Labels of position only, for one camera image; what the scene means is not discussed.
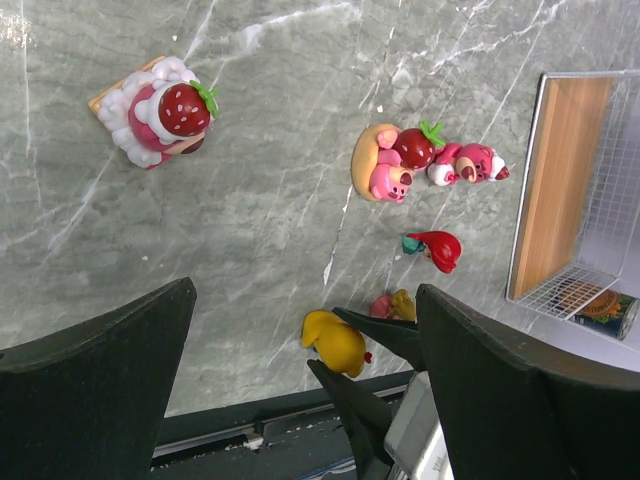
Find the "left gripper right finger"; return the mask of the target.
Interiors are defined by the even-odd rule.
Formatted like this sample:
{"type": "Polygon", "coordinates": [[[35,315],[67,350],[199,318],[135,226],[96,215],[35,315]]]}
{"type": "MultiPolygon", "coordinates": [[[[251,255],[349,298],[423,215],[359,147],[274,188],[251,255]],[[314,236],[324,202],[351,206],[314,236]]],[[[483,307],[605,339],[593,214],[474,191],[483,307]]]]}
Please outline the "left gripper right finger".
{"type": "Polygon", "coordinates": [[[430,284],[416,307],[455,478],[638,478],[637,372],[553,347],[430,284]]]}

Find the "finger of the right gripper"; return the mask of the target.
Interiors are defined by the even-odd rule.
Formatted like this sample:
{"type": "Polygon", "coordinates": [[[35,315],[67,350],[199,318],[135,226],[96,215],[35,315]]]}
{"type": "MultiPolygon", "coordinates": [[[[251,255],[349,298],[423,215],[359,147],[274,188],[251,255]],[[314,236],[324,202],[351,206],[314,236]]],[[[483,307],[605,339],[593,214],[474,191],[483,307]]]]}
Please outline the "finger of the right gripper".
{"type": "Polygon", "coordinates": [[[351,327],[408,362],[414,371],[425,370],[425,359],[418,327],[402,320],[374,318],[341,307],[332,312],[351,327]]]}
{"type": "Polygon", "coordinates": [[[384,447],[391,426],[390,406],[351,378],[322,361],[307,365],[336,408],[352,449],[358,479],[386,479],[394,465],[384,447]]]}

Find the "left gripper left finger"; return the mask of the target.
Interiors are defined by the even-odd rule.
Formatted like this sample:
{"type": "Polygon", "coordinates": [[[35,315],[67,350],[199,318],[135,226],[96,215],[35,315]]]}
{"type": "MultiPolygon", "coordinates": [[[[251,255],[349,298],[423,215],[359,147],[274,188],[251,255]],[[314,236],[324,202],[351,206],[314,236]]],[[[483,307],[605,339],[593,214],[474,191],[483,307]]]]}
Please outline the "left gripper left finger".
{"type": "Polygon", "coordinates": [[[196,299],[182,278],[2,350],[2,478],[147,478],[196,299]]]}

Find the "yellow duck toy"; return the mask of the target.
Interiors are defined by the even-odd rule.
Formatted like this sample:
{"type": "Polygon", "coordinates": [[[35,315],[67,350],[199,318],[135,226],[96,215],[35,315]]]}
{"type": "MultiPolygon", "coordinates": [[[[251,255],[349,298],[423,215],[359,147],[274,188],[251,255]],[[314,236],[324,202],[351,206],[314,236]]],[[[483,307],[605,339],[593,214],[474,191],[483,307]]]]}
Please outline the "yellow duck toy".
{"type": "Polygon", "coordinates": [[[304,317],[301,345],[314,349],[331,371],[351,378],[372,361],[363,335],[329,311],[314,310],[304,317]]]}

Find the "pink bear strawberry donut toy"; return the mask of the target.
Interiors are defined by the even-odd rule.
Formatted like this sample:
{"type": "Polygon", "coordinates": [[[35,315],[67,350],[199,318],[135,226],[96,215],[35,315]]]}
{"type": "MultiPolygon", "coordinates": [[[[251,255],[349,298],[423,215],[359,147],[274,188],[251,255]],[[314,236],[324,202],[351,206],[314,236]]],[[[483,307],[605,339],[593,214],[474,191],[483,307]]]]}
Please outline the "pink bear strawberry donut toy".
{"type": "Polygon", "coordinates": [[[402,204],[415,174],[446,146],[442,127],[425,120],[407,129],[388,123],[367,127],[351,157],[351,180],[358,194],[372,202],[402,204]]]}

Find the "strawberry cake slice toy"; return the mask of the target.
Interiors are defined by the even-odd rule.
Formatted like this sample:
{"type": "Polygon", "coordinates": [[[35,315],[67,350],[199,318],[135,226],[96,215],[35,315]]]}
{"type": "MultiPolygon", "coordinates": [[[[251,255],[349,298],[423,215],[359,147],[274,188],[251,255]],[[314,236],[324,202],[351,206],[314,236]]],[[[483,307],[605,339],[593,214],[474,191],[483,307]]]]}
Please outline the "strawberry cake slice toy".
{"type": "Polygon", "coordinates": [[[152,170],[198,150],[218,117],[218,90],[177,57],[158,57],[88,102],[113,143],[152,170]]]}

